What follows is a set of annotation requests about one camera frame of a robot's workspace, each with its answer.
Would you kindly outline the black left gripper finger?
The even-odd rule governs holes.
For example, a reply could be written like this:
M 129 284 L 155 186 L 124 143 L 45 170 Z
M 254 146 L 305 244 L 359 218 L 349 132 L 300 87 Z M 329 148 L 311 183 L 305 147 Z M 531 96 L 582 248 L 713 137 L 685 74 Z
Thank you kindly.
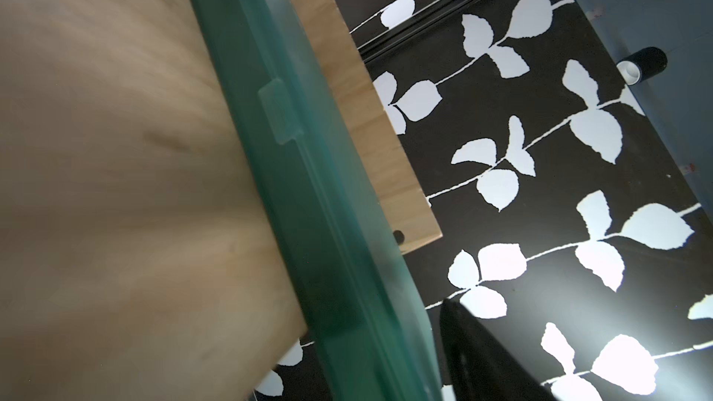
M 555 401 L 463 304 L 444 300 L 439 324 L 457 400 Z

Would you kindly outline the dark green pencil case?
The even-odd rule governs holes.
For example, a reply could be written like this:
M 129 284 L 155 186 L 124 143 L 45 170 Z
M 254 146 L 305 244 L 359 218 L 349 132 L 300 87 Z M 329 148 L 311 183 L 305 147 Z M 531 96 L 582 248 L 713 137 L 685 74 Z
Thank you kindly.
M 431 324 L 291 0 L 191 0 L 336 400 L 438 400 Z

